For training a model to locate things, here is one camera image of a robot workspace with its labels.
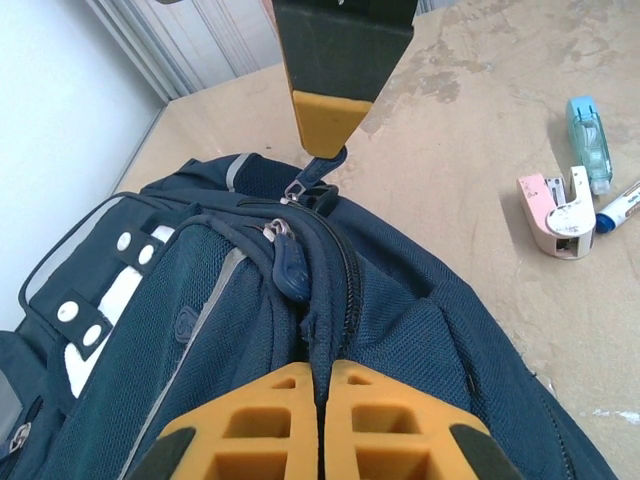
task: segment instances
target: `zipper slider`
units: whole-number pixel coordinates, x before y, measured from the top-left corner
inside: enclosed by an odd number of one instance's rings
[[[9,457],[15,451],[20,450],[27,441],[27,438],[29,438],[30,433],[31,423],[20,425],[13,438],[0,445],[0,462]]]
[[[289,300],[308,302],[311,299],[309,267],[302,245],[296,240],[289,224],[276,218],[265,225],[263,234],[273,243],[275,250],[273,283]]]
[[[342,165],[347,159],[347,147],[342,150],[335,158],[314,157],[309,165],[302,170],[291,184],[285,189],[282,203],[297,202],[304,192],[316,186],[323,177],[333,172]]]

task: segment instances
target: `white wall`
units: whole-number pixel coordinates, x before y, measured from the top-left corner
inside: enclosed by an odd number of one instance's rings
[[[114,189],[162,107],[82,0],[0,1],[0,328],[51,246]]]

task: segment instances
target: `pen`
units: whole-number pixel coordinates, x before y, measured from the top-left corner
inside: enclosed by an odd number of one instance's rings
[[[609,233],[640,210],[640,181],[596,214],[596,232]]]

